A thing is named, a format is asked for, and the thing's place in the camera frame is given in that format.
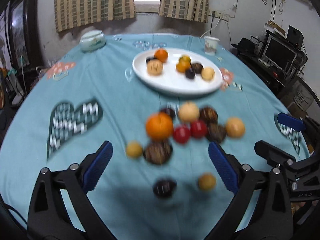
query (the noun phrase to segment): plate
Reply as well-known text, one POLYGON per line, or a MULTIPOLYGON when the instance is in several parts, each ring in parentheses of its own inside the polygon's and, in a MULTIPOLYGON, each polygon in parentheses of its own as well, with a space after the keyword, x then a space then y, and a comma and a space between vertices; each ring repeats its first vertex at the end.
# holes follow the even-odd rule
POLYGON ((162 74, 159 76, 150 76, 147 72, 147 57, 153 57, 157 49, 151 49, 139 53, 132 62, 133 71, 140 80, 153 87, 156 90, 173 95, 203 95, 211 93, 222 85, 222 74, 219 68, 206 57, 184 49, 166 48, 169 57, 163 64, 162 74), (184 73, 176 71, 176 64, 182 55, 188 55, 191 63, 199 62, 204 67, 211 67, 215 71, 215 77, 210 82, 204 81, 201 75, 195 79, 187 79, 184 73))

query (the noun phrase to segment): monitor screen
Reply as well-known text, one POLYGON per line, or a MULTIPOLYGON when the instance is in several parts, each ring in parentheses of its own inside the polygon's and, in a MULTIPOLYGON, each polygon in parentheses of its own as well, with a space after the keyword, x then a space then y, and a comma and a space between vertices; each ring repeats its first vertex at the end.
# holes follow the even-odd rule
POLYGON ((288 60, 292 62, 296 57, 296 53, 275 39, 271 39, 265 52, 265 56, 284 70, 288 60))

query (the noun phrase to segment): black hat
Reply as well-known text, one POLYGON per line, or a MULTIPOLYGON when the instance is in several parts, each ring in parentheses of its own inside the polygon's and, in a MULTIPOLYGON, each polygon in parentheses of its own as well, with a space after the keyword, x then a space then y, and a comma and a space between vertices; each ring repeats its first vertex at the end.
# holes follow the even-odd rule
POLYGON ((235 47, 237 50, 239 50, 240 53, 243 53, 247 56, 256 56, 254 53, 256 47, 255 44, 246 38, 242 38, 239 44, 231 45, 235 47))

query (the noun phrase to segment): blue tablecloth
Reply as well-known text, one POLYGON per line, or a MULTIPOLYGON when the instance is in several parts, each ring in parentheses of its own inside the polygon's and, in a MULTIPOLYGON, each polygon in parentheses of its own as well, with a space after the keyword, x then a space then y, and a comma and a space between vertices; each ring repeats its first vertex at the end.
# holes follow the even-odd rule
MULTIPOLYGON (((236 87, 218 90, 193 101, 199 107, 213 106, 221 124, 232 116, 244 121, 244 137, 227 138, 221 144, 240 163, 270 171, 266 161, 254 152, 254 144, 259 140, 279 147, 297 160, 309 156, 303 139, 298 155, 291 140, 275 124, 274 116, 286 113, 286 108, 223 47, 218 47, 215 56, 207 56, 204 40, 188 35, 107 36, 106 46, 94 52, 83 53, 79 46, 68 52, 20 107, 0 153, 0 192, 7 204, 27 219, 33 187, 42 167, 64 170, 72 163, 80 163, 108 140, 113 144, 113 157, 88 197, 119 240, 201 240, 209 233, 233 194, 226 190, 209 159, 206 139, 193 139, 185 146, 171 140, 172 158, 160 167, 125 155, 130 140, 148 144, 145 122, 152 113, 161 106, 178 106, 187 100, 159 94, 134 76, 133 58, 144 49, 158 46, 190 50, 234 73, 234 81, 242 86, 242 91, 236 87), (58 127, 69 125, 63 120, 72 120, 73 132, 59 132, 58 127), (197 179, 204 172, 217 178, 216 188, 207 193, 197 187, 197 179), (153 184, 163 177, 171 177, 178 184, 168 200, 157 199, 152 192, 153 184)), ((82 229, 66 192, 63 198, 73 225, 82 229)), ((257 193, 239 229, 248 224, 256 200, 257 193)))

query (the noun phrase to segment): plate rim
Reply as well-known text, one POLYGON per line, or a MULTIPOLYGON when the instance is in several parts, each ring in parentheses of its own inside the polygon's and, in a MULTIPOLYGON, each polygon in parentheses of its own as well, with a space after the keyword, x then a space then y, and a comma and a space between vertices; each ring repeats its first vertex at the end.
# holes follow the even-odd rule
MULTIPOLYGON (((185 49, 179 49, 179 48, 167 48, 167 47, 165 47, 164 49, 166 49, 166 50, 169 50, 169 49, 178 49, 178 50, 180 50, 180 51, 182 51, 183 53, 186 53, 186 54, 187 54, 188 52, 191 52, 191 53, 193 53, 193 54, 199 55, 200 57, 205 57, 205 56, 202 56, 202 55, 200 55, 200 54, 198 54, 198 53, 196 53, 196 52, 193 52, 193 51, 191 51, 191 50, 185 50, 185 49)), ((222 75, 222 73, 221 73, 221 70, 218 68, 218 66, 217 66, 215 63, 213 63, 213 62, 212 62, 210 59, 208 59, 207 57, 205 57, 205 58, 206 58, 207 60, 211 61, 211 62, 217 67, 217 69, 219 70, 218 75, 221 77, 221 80, 220 80, 220 82, 218 83, 217 88, 209 89, 208 91, 201 91, 201 92, 199 92, 199 91, 197 91, 197 90, 194 90, 194 91, 183 91, 183 89, 177 89, 177 88, 174 88, 174 89, 170 89, 170 90, 169 90, 167 86, 164 86, 164 85, 162 85, 162 84, 156 84, 156 86, 155 86, 155 83, 154 83, 153 81, 150 81, 150 80, 145 79, 145 78, 140 74, 140 72, 135 68, 134 62, 136 61, 136 59, 137 59, 140 55, 142 55, 142 54, 144 54, 144 53, 147 53, 147 52, 151 52, 151 51, 157 51, 157 50, 158 50, 158 49, 156 48, 156 49, 150 49, 150 50, 148 50, 148 51, 142 51, 142 52, 138 53, 138 54, 133 58, 133 60, 132 60, 132 69, 133 69, 134 73, 138 76, 138 78, 139 78, 141 81, 143 81, 143 82, 145 82, 146 84, 152 86, 154 89, 156 89, 156 90, 161 90, 161 91, 165 91, 165 92, 170 93, 170 94, 193 95, 193 96, 194 96, 194 95, 209 94, 209 93, 215 92, 216 90, 218 90, 218 89, 221 87, 221 85, 222 85, 222 83, 223 83, 223 75, 222 75)))

